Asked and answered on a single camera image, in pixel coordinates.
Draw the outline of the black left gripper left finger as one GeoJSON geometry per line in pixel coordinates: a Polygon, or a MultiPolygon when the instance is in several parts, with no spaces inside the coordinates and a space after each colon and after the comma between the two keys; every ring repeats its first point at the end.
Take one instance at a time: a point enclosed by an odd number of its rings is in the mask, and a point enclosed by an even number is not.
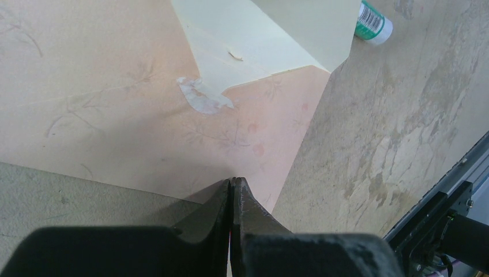
{"type": "Polygon", "coordinates": [[[173,226],[40,228],[21,241],[2,276],[223,276],[230,181],[173,226]]]}

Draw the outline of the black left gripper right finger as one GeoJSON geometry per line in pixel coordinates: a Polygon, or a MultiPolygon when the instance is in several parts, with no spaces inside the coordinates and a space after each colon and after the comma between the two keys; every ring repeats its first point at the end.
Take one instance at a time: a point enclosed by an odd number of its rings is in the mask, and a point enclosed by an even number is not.
{"type": "Polygon", "coordinates": [[[292,233],[233,178],[233,276],[404,276],[382,238],[363,233],[292,233]]]}

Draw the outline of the green white glue stick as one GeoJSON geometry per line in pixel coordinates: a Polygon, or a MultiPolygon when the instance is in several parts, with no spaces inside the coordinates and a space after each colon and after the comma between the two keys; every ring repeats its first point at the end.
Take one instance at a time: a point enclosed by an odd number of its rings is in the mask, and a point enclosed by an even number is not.
{"type": "Polygon", "coordinates": [[[374,46],[385,43],[393,32],[393,23],[368,2],[361,1],[354,35],[374,46]]]}

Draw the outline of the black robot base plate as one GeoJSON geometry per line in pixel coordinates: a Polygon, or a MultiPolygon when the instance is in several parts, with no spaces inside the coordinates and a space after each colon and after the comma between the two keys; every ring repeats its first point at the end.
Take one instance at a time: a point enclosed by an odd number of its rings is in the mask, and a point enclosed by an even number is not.
{"type": "Polygon", "coordinates": [[[388,238],[405,276],[440,269],[451,275],[451,258],[488,273],[488,225],[468,218],[472,191],[465,181],[451,195],[438,192],[388,238]]]}

